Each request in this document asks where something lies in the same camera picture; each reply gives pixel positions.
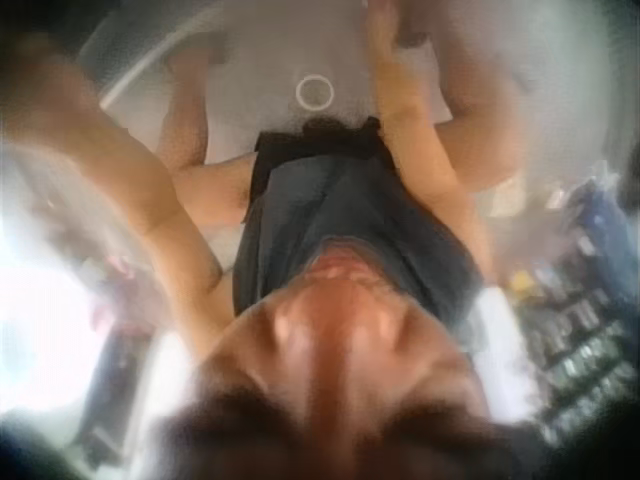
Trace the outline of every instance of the dark top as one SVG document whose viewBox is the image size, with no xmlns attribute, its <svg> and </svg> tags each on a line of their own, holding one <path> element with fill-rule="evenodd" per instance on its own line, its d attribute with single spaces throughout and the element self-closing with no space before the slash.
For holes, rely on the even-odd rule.
<svg viewBox="0 0 640 480">
<path fill-rule="evenodd" d="M 260 177 L 234 269 L 236 314 L 284 287 L 327 242 L 356 240 L 398 289 L 447 328 L 466 317 L 482 284 L 475 263 L 384 161 L 319 155 Z"/>
</svg>

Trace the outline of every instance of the dark hair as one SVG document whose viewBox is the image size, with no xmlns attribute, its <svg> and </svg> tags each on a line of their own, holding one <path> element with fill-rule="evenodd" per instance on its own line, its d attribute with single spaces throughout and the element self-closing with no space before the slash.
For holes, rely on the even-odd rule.
<svg viewBox="0 0 640 480">
<path fill-rule="evenodd" d="M 381 440 L 359 441 L 356 472 L 351 476 L 532 478 L 532 458 L 524 450 L 536 450 L 532 446 L 538 445 L 538 439 L 524 430 L 499 428 L 459 410 L 430 407 L 394 419 Z M 336 477 L 318 453 L 305 446 L 282 410 L 246 391 L 200 400 L 160 425 L 147 464 L 144 478 L 155 480 Z"/>
</svg>

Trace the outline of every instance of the nose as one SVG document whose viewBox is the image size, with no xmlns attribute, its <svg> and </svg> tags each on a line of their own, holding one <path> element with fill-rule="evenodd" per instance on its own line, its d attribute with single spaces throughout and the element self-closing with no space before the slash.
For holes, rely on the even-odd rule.
<svg viewBox="0 0 640 480">
<path fill-rule="evenodd" d="M 392 351 L 397 320 L 366 285 L 339 276 L 314 280 L 276 309 L 277 363 L 315 441 L 337 448 L 362 430 L 372 379 L 384 373 L 373 370 Z"/>
</svg>

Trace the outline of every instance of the person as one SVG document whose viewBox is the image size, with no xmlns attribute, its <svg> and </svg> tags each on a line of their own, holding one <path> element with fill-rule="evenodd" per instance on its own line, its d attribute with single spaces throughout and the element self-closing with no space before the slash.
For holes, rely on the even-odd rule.
<svg viewBox="0 0 640 480">
<path fill-rule="evenodd" d="M 399 18 L 393 0 L 369 0 L 379 123 L 312 122 L 214 165 L 203 164 L 202 48 L 169 60 L 175 89 L 157 155 L 100 110 L 47 41 L 14 51 L 20 81 L 3 88 L 5 137 L 63 154 L 120 211 L 198 361 L 193 401 L 155 437 L 150 478 L 526 470 L 452 333 L 493 278 L 471 193 L 518 167 L 518 118 L 499 69 L 475 64 L 441 29 L 434 44 L 454 118 L 434 126 L 395 52 Z M 242 222 L 224 274 L 198 227 Z"/>
</svg>

